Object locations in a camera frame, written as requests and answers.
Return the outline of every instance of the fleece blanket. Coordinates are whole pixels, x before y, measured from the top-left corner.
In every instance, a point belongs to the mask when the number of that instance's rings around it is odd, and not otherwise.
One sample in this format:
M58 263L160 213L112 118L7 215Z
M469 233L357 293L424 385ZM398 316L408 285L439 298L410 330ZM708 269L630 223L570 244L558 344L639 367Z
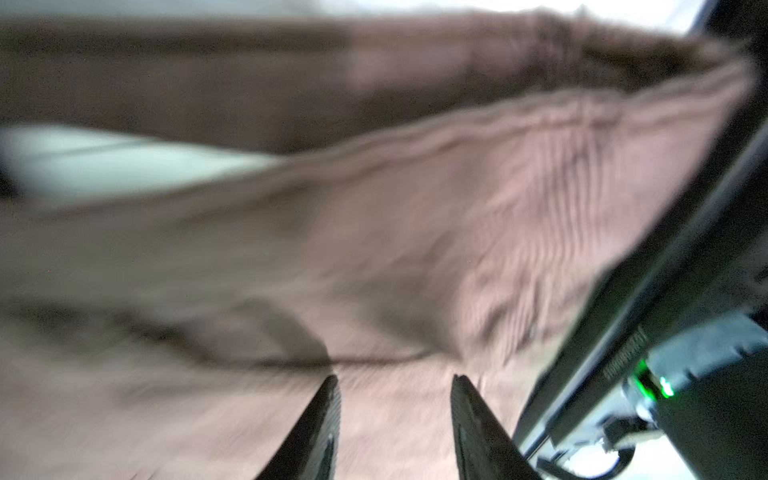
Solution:
M511 429L751 70L547 13L14 21L0 121L282 154L0 209L0 476L252 478L329 372L342 479L455 478L450 379Z

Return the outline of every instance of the brown blanket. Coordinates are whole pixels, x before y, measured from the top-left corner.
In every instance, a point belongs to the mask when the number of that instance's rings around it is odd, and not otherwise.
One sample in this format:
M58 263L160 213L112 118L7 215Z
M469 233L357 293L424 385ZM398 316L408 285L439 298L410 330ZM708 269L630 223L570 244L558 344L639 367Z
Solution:
M0 476L250 478L333 370L338 478L454 478L450 378L510 429L750 68L546 14L0 28L0 120L290 154L0 211Z

